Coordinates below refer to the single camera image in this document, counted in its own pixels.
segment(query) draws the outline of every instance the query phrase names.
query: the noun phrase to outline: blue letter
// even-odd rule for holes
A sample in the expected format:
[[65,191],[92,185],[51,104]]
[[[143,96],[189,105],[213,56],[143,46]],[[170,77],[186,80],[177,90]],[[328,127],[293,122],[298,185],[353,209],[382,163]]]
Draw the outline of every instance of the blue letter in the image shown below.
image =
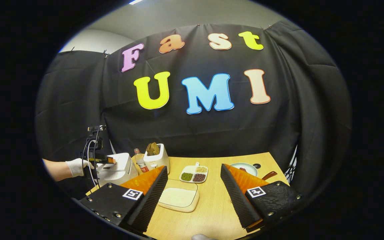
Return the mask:
[[230,101],[229,87],[227,85],[229,78],[229,74],[226,73],[214,75],[208,89],[197,77],[183,79],[182,84],[186,86],[189,99],[189,108],[186,112],[188,114],[197,114],[202,111],[202,108],[198,106],[198,99],[204,108],[210,111],[214,97],[216,97],[215,110],[222,111],[232,109],[234,105]]

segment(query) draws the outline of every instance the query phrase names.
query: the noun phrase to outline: label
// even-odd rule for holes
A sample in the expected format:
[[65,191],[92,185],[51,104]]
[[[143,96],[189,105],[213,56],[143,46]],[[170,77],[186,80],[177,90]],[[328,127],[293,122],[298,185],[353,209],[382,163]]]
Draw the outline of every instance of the label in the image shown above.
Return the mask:
[[260,188],[260,187],[254,187],[254,188],[247,189],[247,192],[250,194],[250,196],[252,198],[266,194],[265,191],[263,191],[262,188]]
[[134,189],[128,189],[124,195],[122,195],[123,197],[126,197],[126,198],[129,198],[129,199],[133,199],[133,200],[137,200],[140,198],[140,196],[143,194],[142,191],[137,191],[137,190],[134,190]]
[[142,170],[143,173],[149,172],[149,169],[148,169],[148,167],[146,166],[145,163],[141,163],[141,164],[139,163],[137,165],[139,165],[140,170]]

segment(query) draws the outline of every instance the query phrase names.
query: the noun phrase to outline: toaster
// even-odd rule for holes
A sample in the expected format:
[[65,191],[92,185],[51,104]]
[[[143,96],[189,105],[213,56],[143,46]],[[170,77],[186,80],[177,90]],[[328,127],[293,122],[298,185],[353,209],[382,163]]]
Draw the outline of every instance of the toaster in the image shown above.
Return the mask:
[[157,143],[157,146],[160,149],[160,153],[158,155],[148,156],[148,151],[146,151],[143,161],[145,161],[149,171],[157,167],[167,166],[167,173],[170,173],[170,160],[168,159],[164,144]]

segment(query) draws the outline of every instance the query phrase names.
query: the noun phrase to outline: ceiling light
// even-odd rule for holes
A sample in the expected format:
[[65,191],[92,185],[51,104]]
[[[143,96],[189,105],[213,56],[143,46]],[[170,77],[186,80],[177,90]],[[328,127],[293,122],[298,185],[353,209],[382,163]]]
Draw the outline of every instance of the ceiling light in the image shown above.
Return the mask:
[[134,4],[136,4],[136,3],[138,3],[138,2],[141,2],[141,1],[143,1],[143,0],[134,0],[134,1],[132,1],[131,3],[129,3],[129,4],[134,5]]

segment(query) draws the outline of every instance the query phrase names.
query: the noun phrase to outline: peach letter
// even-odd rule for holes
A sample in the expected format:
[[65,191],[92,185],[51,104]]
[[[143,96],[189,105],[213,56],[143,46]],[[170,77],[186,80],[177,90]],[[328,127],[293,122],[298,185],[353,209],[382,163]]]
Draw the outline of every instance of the peach letter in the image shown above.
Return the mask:
[[253,92],[250,102],[254,104],[269,102],[271,97],[266,94],[265,83],[263,82],[265,72],[260,69],[250,69],[245,71],[244,74],[250,79],[251,90]]
[[210,42],[210,47],[213,49],[230,49],[232,47],[232,43],[228,40],[228,37],[223,33],[212,33],[208,35],[208,40]]

